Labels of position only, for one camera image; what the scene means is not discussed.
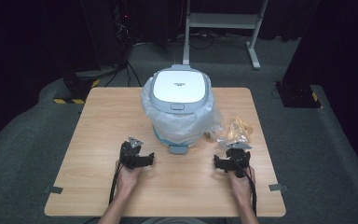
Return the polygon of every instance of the black equipment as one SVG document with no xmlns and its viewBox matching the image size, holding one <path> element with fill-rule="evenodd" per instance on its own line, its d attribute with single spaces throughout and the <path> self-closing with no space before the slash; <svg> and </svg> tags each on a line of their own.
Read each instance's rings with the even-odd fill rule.
<svg viewBox="0 0 358 224">
<path fill-rule="evenodd" d="M 54 102 L 84 103 L 101 77 L 127 66 L 132 48 L 131 10 L 126 0 L 41 2 L 46 48 L 63 81 Z"/>
<path fill-rule="evenodd" d="M 150 153 L 146 157 L 140 157 L 139 152 L 141 151 L 141 144 L 143 141 L 137 140 L 133 137 L 129 137 L 129 141 L 124 141 L 120 148 L 119 163 L 117 164 L 115 176 L 113 177 L 112 188 L 110 189 L 109 203 L 113 201 L 115 195 L 115 188 L 117 183 L 118 174 L 123 166 L 128 169 L 134 169 L 136 167 L 144 167 L 153 164 L 154 152 Z"/>
<path fill-rule="evenodd" d="M 127 168 L 133 169 L 135 167 L 144 167 L 153 164 L 154 152 L 147 157 L 140 157 L 138 154 L 141 151 L 141 144 L 143 142 L 130 137 L 130 142 L 125 141 L 120 149 L 120 163 Z"/>
<path fill-rule="evenodd" d="M 244 177 L 243 170 L 249 167 L 251 153 L 245 152 L 241 148 L 230 148 L 226 151 L 226 155 L 229 158 L 228 160 L 220 160 L 218 156 L 214 155 L 214 167 L 225 172 L 235 171 L 237 178 Z"/>
<path fill-rule="evenodd" d="M 226 150 L 228 160 L 220 160 L 218 156 L 214 155 L 214 167 L 222 169 L 225 172 L 235 171 L 235 176 L 237 178 L 243 178 L 245 176 L 248 178 L 252 188 L 252 207 L 256 214 L 257 196 L 255 193 L 255 183 L 245 171 L 249 167 L 249 160 L 251 159 L 251 153 L 249 151 L 246 152 L 245 149 L 251 147 L 238 142 L 235 144 L 227 144 L 227 147 L 229 147 L 229 149 Z"/>
</svg>

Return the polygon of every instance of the plastic bag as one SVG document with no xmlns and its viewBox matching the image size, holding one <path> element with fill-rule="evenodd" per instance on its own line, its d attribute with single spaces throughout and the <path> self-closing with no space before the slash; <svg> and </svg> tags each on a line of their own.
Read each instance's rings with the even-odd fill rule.
<svg viewBox="0 0 358 224">
<path fill-rule="evenodd" d="M 230 131 L 227 135 L 228 140 L 233 140 L 235 142 L 250 143 L 251 134 L 253 133 L 253 128 L 242 121 L 240 117 L 236 117 L 234 121 L 230 124 Z"/>
<path fill-rule="evenodd" d="M 204 132 L 213 126 L 214 97 L 211 89 L 211 80 L 208 76 L 206 78 L 209 84 L 206 105 L 192 114 L 184 115 L 166 113 L 153 107 L 149 97 L 153 78 L 149 78 L 145 83 L 141 91 L 142 107 L 146 115 L 152 120 L 156 137 L 165 145 L 192 147 L 202 137 Z"/>
<path fill-rule="evenodd" d="M 227 144 L 230 143 L 243 142 L 249 144 L 253 130 L 252 126 L 246 124 L 237 116 L 231 122 L 227 136 L 221 136 L 216 139 L 217 144 L 224 151 L 229 149 Z"/>
<path fill-rule="evenodd" d="M 222 134 L 222 131 L 224 131 L 222 120 L 222 115 L 217 109 L 215 109 L 213 112 L 213 124 L 205 131 L 207 138 L 212 140 L 217 140 L 219 138 L 219 136 Z"/>
</svg>

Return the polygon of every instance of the human hand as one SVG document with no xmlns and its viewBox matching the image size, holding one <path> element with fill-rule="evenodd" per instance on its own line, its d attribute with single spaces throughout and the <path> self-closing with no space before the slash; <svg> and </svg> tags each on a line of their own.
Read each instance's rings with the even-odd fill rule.
<svg viewBox="0 0 358 224">
<path fill-rule="evenodd" d="M 138 182 L 138 176 L 144 167 L 137 167 L 134 169 L 127 168 L 124 164 L 117 161 L 117 168 L 120 169 L 117 178 L 117 191 L 131 193 Z"/>
<path fill-rule="evenodd" d="M 255 184 L 255 169 L 249 166 L 246 174 L 251 177 Z M 231 189 L 237 203 L 243 205 L 252 205 L 252 186 L 247 176 L 237 178 L 234 171 L 228 171 L 231 183 Z"/>
</svg>

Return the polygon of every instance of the grey carpet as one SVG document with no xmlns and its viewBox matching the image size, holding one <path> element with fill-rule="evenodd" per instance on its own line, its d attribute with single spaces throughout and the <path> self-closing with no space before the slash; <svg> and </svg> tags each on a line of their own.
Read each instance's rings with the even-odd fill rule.
<svg viewBox="0 0 358 224">
<path fill-rule="evenodd" d="M 193 40 L 201 48 L 205 41 Z M 191 49 L 190 64 L 207 74 L 214 87 L 246 87 L 266 137 L 282 194 L 284 217 L 261 217 L 261 223 L 358 223 L 358 158 L 342 132 L 322 87 L 312 86 L 324 108 L 282 106 L 274 81 L 282 80 L 298 41 L 258 40 L 261 70 L 255 71 L 243 43 L 214 43 Z M 130 63 L 142 84 L 173 63 L 182 62 L 182 48 L 153 44 L 135 46 Z M 131 70 L 131 85 L 137 86 Z M 111 77 L 104 77 L 100 86 Z M 127 86 L 121 71 L 109 86 Z M 76 127 L 83 105 L 55 105 L 59 79 L 40 92 L 33 108 L 0 132 L 0 223 L 85 223 L 89 217 L 47 217 L 48 194 Z"/>
</svg>

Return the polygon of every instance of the clear plastic wrap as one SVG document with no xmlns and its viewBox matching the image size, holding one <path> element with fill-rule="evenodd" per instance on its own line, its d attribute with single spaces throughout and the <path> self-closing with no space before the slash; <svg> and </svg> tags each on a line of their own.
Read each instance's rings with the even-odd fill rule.
<svg viewBox="0 0 358 224">
<path fill-rule="evenodd" d="M 229 132 L 227 136 L 220 136 L 216 138 L 217 144 L 223 150 L 227 150 L 227 144 L 243 142 L 247 145 L 251 143 L 251 135 L 254 129 L 252 126 L 243 122 L 243 120 L 237 116 L 229 126 Z"/>
<path fill-rule="evenodd" d="M 157 110 L 150 103 L 149 93 L 152 77 L 147 80 L 141 91 L 141 104 L 145 114 L 152 120 L 156 137 L 165 145 L 194 146 L 206 130 L 215 125 L 215 106 L 209 84 L 208 101 L 205 106 L 191 114 L 171 114 Z"/>
</svg>

